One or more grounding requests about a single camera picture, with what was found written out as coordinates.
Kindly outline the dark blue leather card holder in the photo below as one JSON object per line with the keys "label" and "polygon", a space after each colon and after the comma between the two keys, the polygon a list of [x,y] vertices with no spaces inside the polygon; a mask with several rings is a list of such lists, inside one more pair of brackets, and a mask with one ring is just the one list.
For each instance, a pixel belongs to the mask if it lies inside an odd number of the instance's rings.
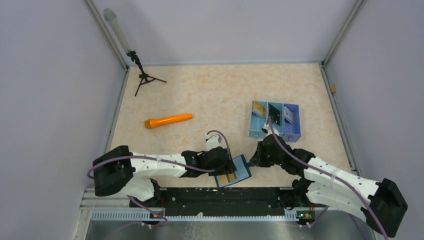
{"label": "dark blue leather card holder", "polygon": [[253,167],[254,165],[247,162],[246,158],[243,154],[235,157],[232,161],[233,161],[233,163],[236,167],[236,171],[234,173],[236,173],[236,175],[237,175],[237,179],[235,180],[234,184],[237,184],[241,181],[244,181],[244,180],[252,177],[250,167]]}

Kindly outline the gold VIP credit card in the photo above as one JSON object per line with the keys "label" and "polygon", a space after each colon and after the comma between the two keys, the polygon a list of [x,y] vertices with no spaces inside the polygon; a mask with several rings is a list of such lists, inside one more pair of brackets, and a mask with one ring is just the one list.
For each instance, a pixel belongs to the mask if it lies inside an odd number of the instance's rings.
{"label": "gold VIP credit card", "polygon": [[230,186],[236,182],[237,174],[235,172],[223,175],[215,176],[216,184],[218,188],[224,188]]}

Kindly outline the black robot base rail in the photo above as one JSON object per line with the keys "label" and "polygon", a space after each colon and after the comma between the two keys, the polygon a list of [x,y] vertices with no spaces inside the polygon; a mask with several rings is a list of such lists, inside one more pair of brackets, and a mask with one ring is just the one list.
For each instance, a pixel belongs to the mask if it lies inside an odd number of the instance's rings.
{"label": "black robot base rail", "polygon": [[294,208],[313,204],[291,187],[161,188],[142,202],[164,211],[167,217],[265,217],[283,216]]}

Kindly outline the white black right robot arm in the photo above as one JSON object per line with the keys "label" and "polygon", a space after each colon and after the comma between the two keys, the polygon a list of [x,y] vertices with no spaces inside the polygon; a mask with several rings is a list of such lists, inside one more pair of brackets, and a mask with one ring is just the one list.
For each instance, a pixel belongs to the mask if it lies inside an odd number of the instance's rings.
{"label": "white black right robot arm", "polygon": [[394,238],[408,209],[397,184],[366,179],[322,160],[312,152],[291,148],[280,136],[267,135],[250,159],[256,167],[280,166],[300,179],[293,183],[293,200],[336,208],[353,215],[388,238]]}

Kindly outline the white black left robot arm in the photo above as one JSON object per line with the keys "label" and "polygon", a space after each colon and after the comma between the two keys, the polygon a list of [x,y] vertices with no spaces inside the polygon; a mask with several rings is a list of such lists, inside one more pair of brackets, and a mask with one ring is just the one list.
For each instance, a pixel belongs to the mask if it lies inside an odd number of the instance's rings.
{"label": "white black left robot arm", "polygon": [[197,178],[203,174],[232,174],[236,166],[221,146],[206,151],[185,150],[170,155],[141,154],[120,145],[95,159],[87,172],[94,181],[95,195],[118,193],[154,207],[160,202],[155,177]]}

